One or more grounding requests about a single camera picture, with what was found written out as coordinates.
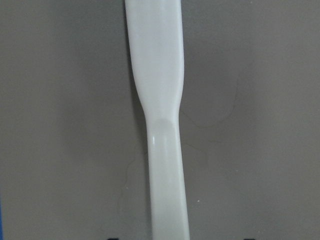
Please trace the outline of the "white hand brush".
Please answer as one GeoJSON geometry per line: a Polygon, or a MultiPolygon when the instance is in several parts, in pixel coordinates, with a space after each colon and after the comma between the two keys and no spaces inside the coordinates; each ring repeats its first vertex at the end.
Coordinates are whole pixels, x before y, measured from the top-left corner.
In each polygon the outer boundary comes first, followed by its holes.
{"type": "Polygon", "coordinates": [[[147,130],[154,240],[190,238],[179,128],[184,85],[179,0],[125,2],[131,66],[147,130]]]}

